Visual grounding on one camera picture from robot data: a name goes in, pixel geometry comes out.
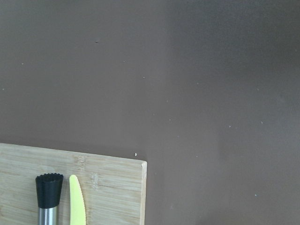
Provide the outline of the wooden cutting board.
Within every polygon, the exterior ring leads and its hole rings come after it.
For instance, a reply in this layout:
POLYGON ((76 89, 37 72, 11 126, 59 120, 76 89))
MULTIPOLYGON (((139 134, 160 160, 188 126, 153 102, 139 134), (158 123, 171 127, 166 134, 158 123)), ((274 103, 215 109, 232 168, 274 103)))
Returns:
POLYGON ((147 163, 137 159, 1 144, 0 222, 35 225, 35 179, 60 173, 59 224, 70 220, 69 177, 78 177, 89 225, 142 225, 145 221, 147 163))

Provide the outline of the yellow plastic knife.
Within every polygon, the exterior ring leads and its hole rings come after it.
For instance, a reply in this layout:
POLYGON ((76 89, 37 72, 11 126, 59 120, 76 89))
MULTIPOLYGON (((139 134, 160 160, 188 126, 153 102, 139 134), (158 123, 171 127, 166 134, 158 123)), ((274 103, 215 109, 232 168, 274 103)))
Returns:
POLYGON ((77 176, 69 177, 70 224, 86 225, 86 212, 81 186, 77 176))

